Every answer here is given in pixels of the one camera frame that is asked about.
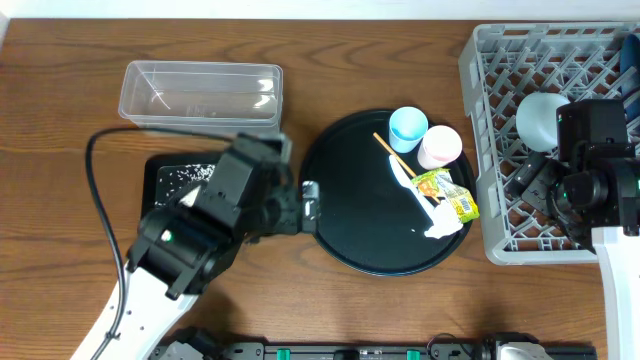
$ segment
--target black round tray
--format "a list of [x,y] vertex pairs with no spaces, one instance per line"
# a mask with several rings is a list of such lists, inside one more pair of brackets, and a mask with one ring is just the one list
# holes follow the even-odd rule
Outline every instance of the black round tray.
[[[429,269],[447,258],[471,222],[441,239],[424,236],[427,220],[411,192],[401,187],[389,154],[374,139],[389,137],[392,110],[350,115],[323,132],[307,153],[300,180],[320,185],[318,243],[344,264],[374,275],[400,276]],[[417,173],[417,147],[400,157]],[[475,181],[464,153],[446,166],[456,184],[475,198]]]

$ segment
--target white cup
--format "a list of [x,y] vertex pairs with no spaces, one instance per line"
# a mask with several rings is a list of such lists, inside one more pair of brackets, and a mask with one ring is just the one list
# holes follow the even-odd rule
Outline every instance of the white cup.
[[427,131],[418,150],[418,162],[427,169],[441,168],[462,153],[460,135],[448,126],[438,125]]
[[516,112],[516,129],[522,142],[539,152],[558,146],[556,109],[568,103],[566,97],[551,93],[533,93],[522,99]]
[[389,118],[389,145],[399,153],[408,153],[418,145],[429,128],[427,116],[414,107],[405,106]]

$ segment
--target blue cup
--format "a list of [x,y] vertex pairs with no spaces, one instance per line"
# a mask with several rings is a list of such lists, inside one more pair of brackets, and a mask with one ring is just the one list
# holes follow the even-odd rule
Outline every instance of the blue cup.
[[399,153],[413,150],[429,128],[427,116],[414,107],[405,106],[389,118],[389,145]]

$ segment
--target wooden table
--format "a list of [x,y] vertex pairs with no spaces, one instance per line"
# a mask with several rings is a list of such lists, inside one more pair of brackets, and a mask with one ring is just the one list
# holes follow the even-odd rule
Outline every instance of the wooden table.
[[[296,172],[313,140],[358,110],[416,104],[463,137],[477,173],[458,56],[477,22],[13,20],[0,55],[0,358],[68,358],[115,284],[86,185],[89,136],[117,113],[136,59],[273,63],[284,69],[283,129]],[[207,149],[184,139],[105,139],[96,176],[121,248],[135,238],[145,160]],[[595,265],[499,267],[480,222],[436,268],[381,278],[352,270],[310,236],[244,246],[180,325],[223,340],[425,343],[529,332],[592,342],[606,359]]]

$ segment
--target black cable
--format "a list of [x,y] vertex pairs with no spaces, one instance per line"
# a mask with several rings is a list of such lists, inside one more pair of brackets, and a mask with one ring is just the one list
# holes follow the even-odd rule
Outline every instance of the black cable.
[[[449,334],[449,333],[440,333],[435,335],[434,337],[431,338],[431,340],[429,340],[429,342],[427,343],[427,355],[429,355],[429,358],[431,358],[431,360],[436,360],[436,358],[433,357],[433,355],[431,355],[431,343],[442,336],[448,336],[450,338],[453,338],[454,340],[457,340],[458,338],[455,335]],[[458,344],[460,346],[460,349],[462,349],[462,351],[464,351],[465,354],[467,354],[467,356],[470,359],[473,359],[473,349],[471,351],[467,350],[464,345],[462,344]]]
[[96,350],[96,352],[91,357],[91,360],[98,359],[104,349],[107,348],[111,339],[117,338],[119,334],[116,334],[118,330],[118,326],[120,326],[120,322],[122,321],[122,315],[124,314],[124,310],[127,303],[127,288],[125,284],[125,274],[124,274],[124,264],[122,261],[122,253],[120,252],[120,248],[118,247],[118,242],[116,241],[116,236],[113,232],[113,228],[111,227],[111,223],[109,222],[109,217],[107,216],[107,212],[104,209],[104,205],[102,204],[102,200],[100,199],[100,194],[98,192],[98,187],[96,186],[96,180],[93,174],[93,161],[92,161],[92,153],[93,148],[95,147],[96,142],[99,138],[105,135],[118,133],[118,132],[128,132],[128,131],[144,131],[144,132],[160,132],[166,134],[174,134],[174,135],[191,135],[196,137],[202,137],[210,140],[220,140],[225,142],[231,142],[232,140],[225,136],[220,135],[209,135],[209,134],[193,134],[189,131],[183,130],[174,130],[174,129],[164,129],[164,128],[134,128],[134,127],[118,127],[118,128],[109,128],[98,131],[93,134],[91,138],[89,138],[89,142],[87,143],[87,148],[85,151],[85,168],[87,171],[87,182],[89,183],[89,190],[91,191],[91,197],[93,198],[93,203],[96,206],[96,210],[98,210],[98,216],[100,217],[100,221],[102,222],[102,227],[104,227],[104,231],[107,234],[107,240],[109,240],[109,245],[111,246],[111,251],[113,252],[113,261],[116,264],[117,273],[118,273],[118,288],[119,288],[119,296],[118,296],[118,308],[116,310],[116,317],[113,320],[113,324],[109,331],[105,334],[104,340]]

